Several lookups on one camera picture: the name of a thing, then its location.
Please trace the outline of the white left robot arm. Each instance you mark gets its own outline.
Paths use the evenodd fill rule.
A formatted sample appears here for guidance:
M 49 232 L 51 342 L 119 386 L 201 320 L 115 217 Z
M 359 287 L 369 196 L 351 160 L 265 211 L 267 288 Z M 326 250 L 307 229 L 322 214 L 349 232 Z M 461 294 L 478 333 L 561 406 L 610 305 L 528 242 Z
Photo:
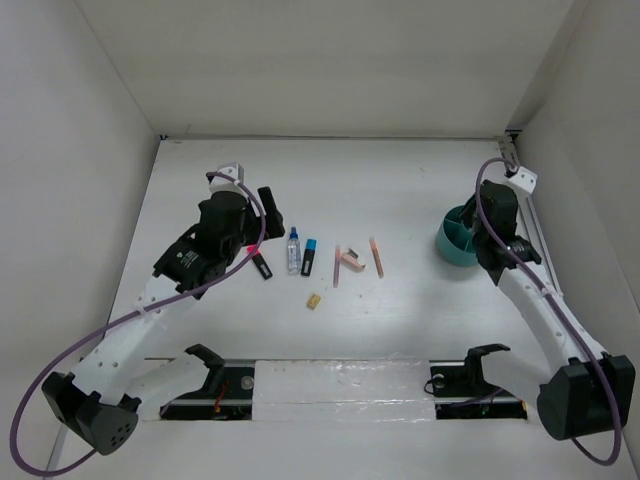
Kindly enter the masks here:
M 285 235 L 284 219 L 268 187 L 252 196 L 218 190 L 198 205 L 199 221 L 154 264 L 125 321 L 68 373 L 48 370 L 42 393 L 56 418 L 103 456 L 119 449 L 142 419 L 154 419 L 172 400 L 196 392 L 216 394 L 225 361 L 202 344 L 144 375 L 139 366 L 170 324 L 213 285 L 228 277 L 240 251 Z

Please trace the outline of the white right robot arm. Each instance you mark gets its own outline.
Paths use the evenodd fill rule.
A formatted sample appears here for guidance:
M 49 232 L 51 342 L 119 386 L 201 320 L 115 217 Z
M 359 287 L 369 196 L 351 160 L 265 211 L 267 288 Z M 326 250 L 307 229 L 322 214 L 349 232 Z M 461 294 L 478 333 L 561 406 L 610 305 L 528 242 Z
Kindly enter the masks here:
M 628 421 L 636 371 L 580 325 L 546 275 L 541 257 L 516 232 L 519 202 L 511 184 L 483 180 L 459 218 L 472 232 L 478 264 L 519 311 L 546 358 L 537 367 L 501 343 L 468 350 L 464 362 L 434 371 L 427 392 L 465 408 L 500 393 L 533 406 L 556 440 L 611 431 Z

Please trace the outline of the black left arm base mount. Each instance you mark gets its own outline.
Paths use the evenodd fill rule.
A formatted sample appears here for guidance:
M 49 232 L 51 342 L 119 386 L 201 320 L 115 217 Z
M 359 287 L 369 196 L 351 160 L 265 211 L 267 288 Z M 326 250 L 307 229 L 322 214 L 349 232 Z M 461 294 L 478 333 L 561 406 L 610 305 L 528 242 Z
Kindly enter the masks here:
M 207 368 L 202 385 L 160 409 L 161 420 L 249 421 L 255 386 L 254 360 L 225 360 L 202 344 L 185 350 Z

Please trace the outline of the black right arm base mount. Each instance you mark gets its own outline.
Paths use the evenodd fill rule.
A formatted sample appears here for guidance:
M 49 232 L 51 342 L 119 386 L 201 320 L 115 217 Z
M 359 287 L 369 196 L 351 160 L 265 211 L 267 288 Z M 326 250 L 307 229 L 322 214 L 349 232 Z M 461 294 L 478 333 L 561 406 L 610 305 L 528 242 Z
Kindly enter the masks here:
M 484 379 L 481 359 L 501 351 L 509 348 L 482 345 L 469 349 L 463 360 L 430 363 L 430 378 L 423 391 L 435 400 L 437 420 L 528 419 L 524 402 Z

